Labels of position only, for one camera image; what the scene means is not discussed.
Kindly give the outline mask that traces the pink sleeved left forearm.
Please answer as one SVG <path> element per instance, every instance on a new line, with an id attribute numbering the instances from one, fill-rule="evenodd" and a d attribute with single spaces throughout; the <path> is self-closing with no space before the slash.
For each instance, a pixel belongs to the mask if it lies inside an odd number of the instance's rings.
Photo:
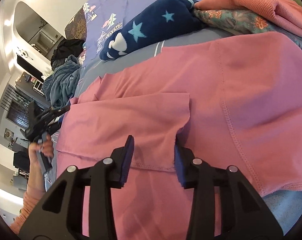
<path id="1" fill-rule="evenodd" d="M 31 166 L 30 176 L 27 183 L 27 190 L 24 193 L 23 207 L 20 215 L 16 217 L 14 222 L 9 226 L 10 229 L 18 235 L 24 222 L 38 204 L 39 200 L 45 194 L 44 176 L 41 172 L 41 168 Z"/>

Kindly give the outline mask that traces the person's left hand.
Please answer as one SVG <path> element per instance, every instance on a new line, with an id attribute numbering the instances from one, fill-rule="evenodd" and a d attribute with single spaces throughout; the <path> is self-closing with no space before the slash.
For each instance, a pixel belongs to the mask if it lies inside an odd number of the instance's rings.
<path id="1" fill-rule="evenodd" d="M 32 142 L 28 148 L 29 158 L 30 158 L 30 177 L 29 183 L 35 183 L 36 181 L 43 180 L 43 164 L 42 155 L 52 159 L 54 157 L 53 153 L 53 142 L 51 136 L 47 135 L 44 142 L 37 143 Z"/>

